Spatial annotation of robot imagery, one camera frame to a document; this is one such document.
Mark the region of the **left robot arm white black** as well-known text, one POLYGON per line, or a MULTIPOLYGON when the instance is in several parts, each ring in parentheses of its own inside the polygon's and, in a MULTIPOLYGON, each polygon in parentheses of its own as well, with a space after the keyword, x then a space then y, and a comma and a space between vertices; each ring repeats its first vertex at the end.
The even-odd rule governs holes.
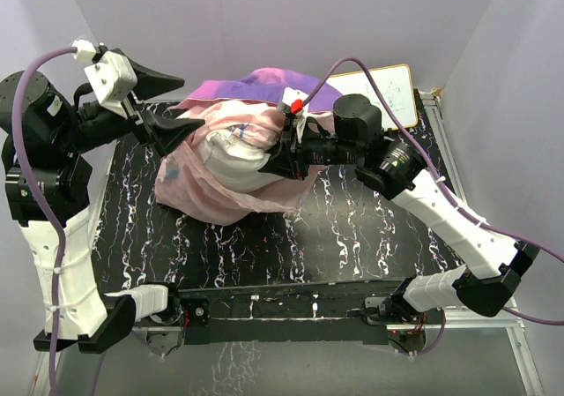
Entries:
POLYGON ((127 135, 167 155, 201 122, 156 116, 139 106, 182 87, 181 78, 115 52, 96 56, 86 74, 75 94, 94 94, 93 102, 66 100, 34 67, 1 83, 5 192, 30 246, 45 309, 45 324, 33 341, 39 351, 74 345, 100 354, 143 318, 153 315, 171 325, 182 314, 182 303, 164 283, 99 291, 89 229, 92 168, 84 155, 127 135))

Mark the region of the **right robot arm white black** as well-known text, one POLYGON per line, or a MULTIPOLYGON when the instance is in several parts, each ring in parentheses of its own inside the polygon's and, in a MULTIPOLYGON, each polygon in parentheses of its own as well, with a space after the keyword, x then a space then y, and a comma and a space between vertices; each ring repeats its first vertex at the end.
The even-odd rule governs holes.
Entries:
POLYGON ((466 219, 462 200, 441 191, 412 146, 387 135, 381 110, 366 96, 337 98, 329 113, 333 131, 307 113, 304 99, 303 92, 284 89, 278 103, 283 129, 262 171, 303 180, 313 166, 353 165, 362 184, 421 220, 464 262, 445 273, 405 279, 390 297, 361 315, 411 323, 423 312, 451 306, 487 318, 503 311, 538 248, 466 219))

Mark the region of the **purple Elsa print pillowcase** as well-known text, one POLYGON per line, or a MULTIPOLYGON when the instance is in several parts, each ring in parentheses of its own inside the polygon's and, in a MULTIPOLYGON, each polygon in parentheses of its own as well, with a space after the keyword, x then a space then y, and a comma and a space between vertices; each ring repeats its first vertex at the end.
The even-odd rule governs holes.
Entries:
POLYGON ((163 159, 155 199, 188 216, 221 226, 249 213, 295 213, 322 166, 303 180, 261 172, 285 117, 277 105, 286 88, 309 94, 319 80, 297 71, 265 67, 238 80, 207 79, 176 105, 182 119, 202 119, 163 159))

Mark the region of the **white pillow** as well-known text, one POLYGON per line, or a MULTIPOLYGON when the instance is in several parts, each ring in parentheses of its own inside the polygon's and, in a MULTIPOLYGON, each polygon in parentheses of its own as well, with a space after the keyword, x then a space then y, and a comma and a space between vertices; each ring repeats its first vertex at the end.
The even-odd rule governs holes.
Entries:
POLYGON ((247 194, 280 179, 279 176, 259 172, 269 154, 231 131, 208 133, 197 150, 205 168, 230 191, 247 194))

